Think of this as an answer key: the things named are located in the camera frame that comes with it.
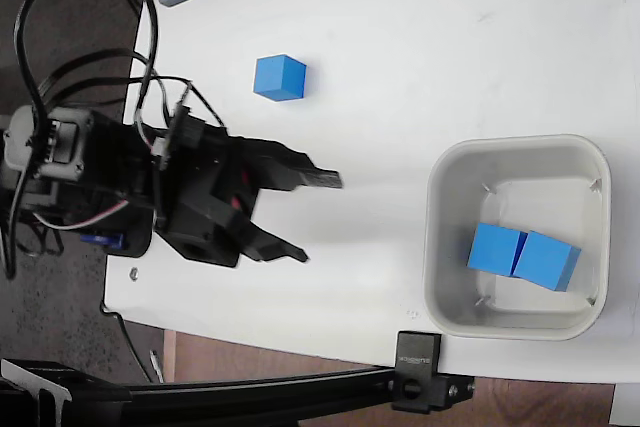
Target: red and white wire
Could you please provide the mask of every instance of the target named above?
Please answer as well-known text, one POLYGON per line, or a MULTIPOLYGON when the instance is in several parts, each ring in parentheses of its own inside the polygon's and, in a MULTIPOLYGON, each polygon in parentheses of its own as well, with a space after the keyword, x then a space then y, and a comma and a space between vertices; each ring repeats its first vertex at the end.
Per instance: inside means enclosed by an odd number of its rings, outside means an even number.
POLYGON ((98 215, 94 215, 90 219, 87 219, 87 220, 85 220, 83 222, 78 222, 77 224, 70 224, 70 225, 52 224, 51 222, 49 222, 48 220, 43 218, 40 214, 33 214, 33 216, 36 219, 38 219, 42 225, 44 225, 45 227, 49 227, 50 229, 54 229, 54 230, 77 230, 77 229, 82 229, 84 227, 89 227, 90 225, 96 224, 96 223, 100 222, 101 220, 104 220, 107 217, 115 214, 116 212, 124 209, 127 205, 129 205, 129 201, 128 200, 121 200, 120 202, 118 202, 113 207, 110 207, 109 209, 105 210, 104 212, 99 213, 98 215))

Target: plastic tray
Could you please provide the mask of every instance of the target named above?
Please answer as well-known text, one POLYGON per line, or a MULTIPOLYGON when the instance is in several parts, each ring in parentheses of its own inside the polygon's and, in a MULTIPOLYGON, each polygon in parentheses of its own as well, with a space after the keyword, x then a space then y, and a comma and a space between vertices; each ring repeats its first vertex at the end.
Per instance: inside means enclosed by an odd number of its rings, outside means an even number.
POLYGON ((429 179, 427 311, 451 335, 575 337, 604 307, 610 224, 611 173, 589 140, 555 135, 455 145, 429 179), (581 248, 567 292, 469 269, 478 222, 534 230, 581 248))

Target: black cable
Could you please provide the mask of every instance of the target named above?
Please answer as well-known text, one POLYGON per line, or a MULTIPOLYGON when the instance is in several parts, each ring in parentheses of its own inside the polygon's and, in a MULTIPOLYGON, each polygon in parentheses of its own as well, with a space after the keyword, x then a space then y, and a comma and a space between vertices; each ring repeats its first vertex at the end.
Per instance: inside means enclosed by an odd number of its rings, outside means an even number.
POLYGON ((69 102, 62 102, 58 104, 58 107, 69 107, 73 109, 82 109, 88 107, 108 107, 110 105, 121 104, 127 99, 125 97, 119 97, 117 99, 101 100, 99 102, 92 100, 71 100, 69 102))
MULTIPOLYGON (((151 80, 174 80, 178 82, 182 82, 185 85, 191 85, 191 91, 198 97, 202 105, 213 115, 216 122, 220 125, 220 127, 226 129, 225 123, 222 121, 220 116, 216 113, 216 111, 211 107, 211 104, 207 102, 207 99, 200 93, 198 89, 191 83, 190 80, 184 77, 176 77, 173 75, 158 75, 152 76, 151 80)), ((55 96, 53 96, 47 103, 45 104, 48 108, 54 105, 58 105, 61 102, 64 102, 69 97, 82 92, 83 90, 91 89, 94 87, 104 87, 108 85, 128 85, 128 84, 136 84, 142 81, 142 77, 94 77, 91 79, 81 80, 76 82, 75 84, 71 84, 64 89, 60 90, 55 96)))
POLYGON ((107 310, 107 306, 104 304, 104 295, 103 295, 103 299, 100 301, 100 313, 105 317, 112 317, 118 320, 118 325, 120 326, 120 330, 122 331, 122 336, 124 337, 124 340, 127 343, 127 347, 129 347, 129 350, 131 351, 131 355, 133 355, 133 358, 135 359, 136 364, 138 364, 138 367, 140 367, 140 370, 142 371, 142 374, 144 375, 145 379, 147 379, 149 383, 153 383, 153 379, 151 378, 151 375, 149 375, 147 368, 142 363, 142 359, 138 355, 138 352, 136 351, 136 348, 133 345, 133 341, 129 336, 129 332, 127 331, 127 326, 124 323, 124 319, 122 318, 122 315, 120 315, 118 312, 107 310))
MULTIPOLYGON (((29 67, 29 62, 27 59, 27 53, 24 43, 24 32, 26 21, 29 17, 29 13, 37 0, 25 0, 18 12, 18 16, 16 18, 15 31, 14 31, 14 45, 16 50, 16 55, 18 57, 18 65, 20 67, 20 73, 22 74, 23 80, 29 91, 29 95, 31 100, 33 101, 32 111, 34 117, 34 137, 38 139, 39 142, 42 142, 44 136, 46 135, 46 109, 44 105, 44 101, 40 96, 38 91, 38 85, 33 77, 31 72, 31 68, 29 67)), ((151 83, 151 76, 153 75, 153 66, 156 61, 156 55, 158 52, 158 14, 156 11, 156 7, 153 0, 144 0, 147 9, 149 10, 149 20, 151 24, 151 37, 150 37, 150 47, 149 47, 149 59, 148 64, 145 68, 145 73, 143 75, 143 81, 140 86, 140 94, 138 96, 138 101, 136 103, 135 110, 139 110, 142 108, 142 104, 144 103, 144 98, 147 95, 149 90, 149 84, 151 83)))
POLYGON ((22 196, 27 186, 27 177, 31 175, 29 169, 32 168, 33 151, 29 155, 26 167, 20 173, 18 184, 16 185, 16 191, 13 195, 13 201, 11 202, 11 209, 9 210, 9 228, 7 245, 9 247, 9 253, 5 259, 4 274, 7 280, 13 280, 16 277, 16 227, 18 225, 18 211, 20 210, 20 203, 22 202, 22 196))
MULTIPOLYGON (((134 112, 139 111, 144 104, 144 99, 149 91, 149 85, 151 83, 151 77, 154 73, 153 67, 156 61, 156 55, 158 52, 158 13, 153 0, 143 0, 147 5, 149 11, 149 21, 151 26, 149 56, 147 64, 145 66, 144 75, 140 82, 140 92, 138 93, 138 100, 134 112)), ((28 177, 37 169, 41 157, 44 155, 47 143, 47 110, 45 107, 44 99, 40 95, 38 85, 29 66, 27 58, 27 51, 24 42, 26 23, 29 18, 31 9, 37 0, 25 0, 18 16, 16 17, 15 29, 14 29, 14 47, 16 56, 18 59, 18 66, 20 74, 22 75, 27 91, 32 100, 32 114, 33 114, 33 136, 31 137, 29 144, 31 147, 31 155, 24 167, 18 186, 11 203, 11 209, 9 211, 9 226, 6 241, 8 247, 8 254, 5 256, 4 268, 7 279, 12 280, 16 276, 16 226, 18 221, 18 214, 20 211, 20 205, 22 203, 22 197, 24 195, 26 183, 28 177)))
MULTIPOLYGON (((62 80, 62 78, 65 75, 70 74, 74 70, 78 70, 82 67, 86 67, 87 65, 95 62, 100 62, 107 59, 114 59, 118 57, 133 58, 134 60, 137 60, 144 65, 147 65, 149 63, 149 60, 145 56, 131 49, 116 48, 116 49, 105 49, 105 50, 100 50, 98 52, 93 52, 91 54, 78 57, 77 59, 70 60, 69 62, 61 65, 55 71, 53 71, 53 73, 51 73, 49 77, 47 77, 40 83, 40 87, 38 89, 40 91, 40 95, 43 98, 46 97, 49 91, 51 91, 51 89, 53 89, 53 87, 55 87, 55 85, 60 80, 62 80)), ((153 75, 154 76, 158 75, 155 69, 153 70, 153 75)), ((169 123, 171 122, 171 115, 169 114, 167 90, 162 80, 159 80, 159 79, 154 79, 154 80, 158 82, 158 86, 160 87, 160 91, 162 92, 162 116, 164 117, 164 121, 168 127, 169 123)))

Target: wire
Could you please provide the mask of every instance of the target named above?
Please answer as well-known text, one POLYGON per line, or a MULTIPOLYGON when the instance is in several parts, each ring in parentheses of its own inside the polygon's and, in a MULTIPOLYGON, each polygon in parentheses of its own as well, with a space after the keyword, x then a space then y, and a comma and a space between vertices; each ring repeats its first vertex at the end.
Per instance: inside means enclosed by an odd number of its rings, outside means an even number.
POLYGON ((147 379, 147 382, 153 383, 153 379, 151 378, 151 375, 149 375, 149 372, 147 371, 146 367, 142 363, 142 359, 138 355, 138 352, 136 351, 136 348, 133 345, 131 337, 129 336, 129 332, 127 331, 127 326, 125 325, 124 319, 122 318, 122 315, 120 315, 118 312, 107 310, 107 306, 104 304, 104 295, 103 295, 103 299, 100 301, 100 313, 105 317, 113 317, 118 320, 118 325, 120 326, 120 330, 122 331, 122 336, 124 337, 124 340, 127 343, 127 347, 129 347, 129 350, 131 351, 131 355, 133 355, 133 358, 135 359, 136 364, 138 364, 138 367, 140 367, 140 370, 142 371, 142 374, 144 375, 145 379, 147 379))
POLYGON ((16 191, 13 195, 11 202, 11 209, 9 210, 9 228, 7 241, 9 247, 8 257, 4 263, 4 273, 8 280, 13 280, 16 277, 16 227, 18 225, 18 211, 20 210, 20 203, 22 202, 22 196, 24 195, 25 187, 27 186, 27 177, 31 174, 32 168, 33 150, 27 160, 27 165, 20 174, 18 184, 16 185, 16 191))
MULTIPOLYGON (((11 209, 9 212, 9 226, 8 226, 8 240, 6 245, 8 247, 8 254, 4 257, 4 269, 5 275, 8 280, 12 280, 16 276, 16 226, 18 222, 18 215, 22 204, 22 197, 24 196, 25 187, 28 178, 37 169, 42 156, 44 155, 47 145, 47 110, 45 107, 44 99, 40 94, 38 85, 29 66, 29 60, 27 57, 27 51, 25 46, 25 29, 29 14, 34 4, 38 0, 25 0, 18 15, 16 17, 16 23, 14 28, 14 48, 16 51, 16 57, 18 60, 18 67, 20 74, 25 83, 27 91, 32 101, 32 115, 33 115, 33 136, 29 140, 29 146, 31 147, 30 156, 26 162, 25 168, 20 175, 16 191, 11 203, 11 209)), ((138 92, 138 99, 135 106, 135 111, 142 108, 144 99, 149 91, 151 84, 151 77, 154 74, 154 65, 156 56, 158 53, 158 13, 153 0, 143 0, 147 6, 149 12, 149 22, 151 27, 151 35, 149 42, 149 54, 147 63, 145 65, 144 75, 140 82, 140 91, 138 92)), ((5 246, 4 239, 2 239, 2 246, 5 246)))
MULTIPOLYGON (((202 93, 200 93, 200 91, 195 87, 195 85, 193 85, 193 83, 189 79, 186 79, 184 77, 176 77, 173 75, 153 75, 151 76, 151 80, 173 80, 182 82, 185 85, 190 85, 191 92, 193 92, 198 100, 202 102, 202 105, 205 107, 205 109, 207 109, 207 111, 209 111, 209 113, 211 113, 218 125, 224 129, 227 128, 217 112, 213 109, 213 107, 211 107, 211 104, 207 102, 207 99, 202 95, 202 93)), ((54 105, 58 105, 61 102, 67 100, 69 97, 82 92, 83 90, 92 89, 94 87, 104 87, 107 85, 129 85, 137 84, 140 82, 142 82, 142 77, 94 77, 91 79, 81 80, 62 89, 46 103, 46 106, 49 108, 54 105)))
POLYGON ((89 227, 93 224, 97 224, 101 220, 104 220, 107 217, 112 216, 116 212, 119 212, 120 210, 124 209, 127 205, 129 205, 128 200, 121 200, 113 207, 108 208, 107 210, 99 213, 98 215, 94 215, 90 219, 87 219, 82 222, 78 222, 76 224, 70 224, 70 225, 52 224, 51 222, 46 220, 44 217, 42 217, 40 214, 36 214, 36 213, 34 213, 33 216, 36 219, 38 219, 42 225, 44 225, 45 227, 49 227, 50 229, 53 229, 53 230, 77 230, 77 229, 84 229, 85 227, 89 227))
MULTIPOLYGON (((149 63, 149 60, 143 56, 142 54, 139 54, 138 52, 135 52, 133 50, 130 49, 123 49, 123 48, 119 48, 119 49, 105 49, 105 50, 100 50, 98 52, 93 52, 91 54, 87 54, 84 55, 82 57, 78 57, 77 59, 71 60, 63 65, 61 65, 60 67, 58 67, 51 75, 49 75, 49 77, 47 77, 45 80, 43 80, 40 83, 40 95, 42 97, 45 97, 47 95, 47 93, 67 74, 73 72, 74 70, 80 69, 82 67, 86 67, 89 64, 95 63, 95 62, 100 62, 103 60, 108 60, 108 59, 114 59, 114 58, 118 58, 118 57, 127 57, 127 58, 133 58, 134 60, 137 60, 139 62, 141 62, 144 65, 147 65, 149 63)), ((158 73, 155 71, 155 69, 153 70, 153 75, 157 76, 158 73)), ((166 124, 166 126, 169 126, 169 123, 171 122, 171 115, 169 114, 169 106, 168 106, 168 102, 167 102, 167 90, 164 86, 164 82, 162 82, 162 80, 160 79, 154 79, 156 82, 158 82, 158 86, 160 87, 160 91, 162 92, 162 115, 164 117, 164 122, 166 124)))
MULTIPOLYGON (((33 112, 33 123, 34 123, 34 137, 39 140, 39 142, 43 142, 44 136, 46 135, 46 125, 45 119, 47 116, 44 101, 40 96, 38 91, 38 86, 33 77, 33 73, 31 72, 31 68, 29 67, 29 61, 27 58, 27 52, 24 43, 24 35, 25 35, 25 26, 26 21, 29 17, 29 13, 33 5, 37 0, 25 0, 18 12, 18 16, 16 18, 15 30, 14 30, 14 45, 16 50, 16 55, 18 58, 18 65, 20 67, 20 73, 23 77, 24 83, 29 91, 29 95, 31 100, 33 101, 32 112, 33 112)), ((156 11, 155 4, 153 0, 144 0, 147 9, 149 11, 149 20, 151 24, 151 38, 150 38, 150 48, 149 48, 149 59, 148 64, 146 65, 145 73, 143 76, 143 81, 140 86, 140 93, 138 95, 138 101, 136 103, 135 109, 138 110, 142 108, 144 103, 144 98, 147 95, 149 90, 149 84, 151 82, 151 76, 153 75, 153 65, 155 64, 156 55, 158 52, 158 14, 156 11)))
POLYGON ((153 144, 144 133, 144 124, 142 123, 142 112, 139 110, 136 111, 136 113, 133 114, 133 117, 134 117, 133 121, 136 124, 136 129, 138 130, 138 134, 140 135, 140 138, 145 144, 147 144, 147 147, 149 147, 149 150, 153 150, 153 144))

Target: dark carpet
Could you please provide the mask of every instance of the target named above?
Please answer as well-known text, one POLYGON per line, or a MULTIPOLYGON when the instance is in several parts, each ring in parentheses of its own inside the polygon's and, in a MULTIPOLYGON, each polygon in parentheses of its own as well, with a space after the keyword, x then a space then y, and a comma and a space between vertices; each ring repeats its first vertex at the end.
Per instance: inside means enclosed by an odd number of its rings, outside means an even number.
MULTIPOLYGON (((0 0, 0 114, 10 114, 28 100, 13 49, 13 25, 22 1, 0 0)), ((132 48, 137 24, 123 0, 40 2, 27 28, 27 50, 36 80, 79 55, 110 47, 132 48)), ((129 67, 126 60, 110 61, 80 75, 126 76, 129 67)), ((121 96, 124 90, 119 88, 91 94, 103 100, 121 96)), ((106 113, 119 118, 122 106, 106 113)), ((9 283, 0 276, 0 358, 54 360, 105 380, 143 382, 117 321, 98 310, 105 255, 73 235, 63 237, 62 257, 34 260, 19 254, 17 278, 9 283)), ((162 352, 162 331, 136 324, 128 327, 149 364, 150 349, 162 352)))

